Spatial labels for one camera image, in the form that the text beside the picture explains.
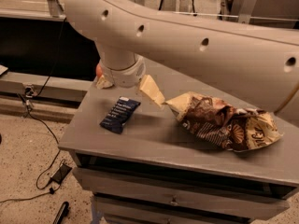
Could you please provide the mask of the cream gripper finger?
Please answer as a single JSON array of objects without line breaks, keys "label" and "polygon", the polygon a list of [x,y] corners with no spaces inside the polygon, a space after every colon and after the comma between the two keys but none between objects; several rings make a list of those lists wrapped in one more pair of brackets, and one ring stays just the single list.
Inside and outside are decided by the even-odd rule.
[{"label": "cream gripper finger", "polygon": [[108,88],[111,88],[112,86],[113,86],[113,84],[110,81],[108,81],[104,75],[100,76],[97,79],[97,82],[96,82],[97,89],[108,89]]},{"label": "cream gripper finger", "polygon": [[157,83],[152,78],[151,75],[144,75],[139,83],[138,88],[142,94],[146,95],[151,99],[160,108],[163,107],[165,98],[162,92],[160,91]]}]

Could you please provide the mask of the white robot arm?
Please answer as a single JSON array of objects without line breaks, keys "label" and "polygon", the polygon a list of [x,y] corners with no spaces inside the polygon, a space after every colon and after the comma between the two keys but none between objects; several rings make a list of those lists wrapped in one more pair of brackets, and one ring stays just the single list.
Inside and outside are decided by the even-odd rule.
[{"label": "white robot arm", "polygon": [[131,51],[280,116],[298,108],[294,30],[195,18],[129,0],[66,0],[65,14],[96,43],[106,76],[119,86],[129,65],[107,57]]}]

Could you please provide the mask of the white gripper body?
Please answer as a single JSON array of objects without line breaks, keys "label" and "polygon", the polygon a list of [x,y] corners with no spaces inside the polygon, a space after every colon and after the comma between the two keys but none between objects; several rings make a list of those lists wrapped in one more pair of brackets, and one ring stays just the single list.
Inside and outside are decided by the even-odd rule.
[{"label": "white gripper body", "polygon": [[142,56],[138,56],[135,63],[121,70],[108,68],[103,63],[100,63],[100,67],[106,80],[123,88],[137,86],[146,73],[146,65]]}]

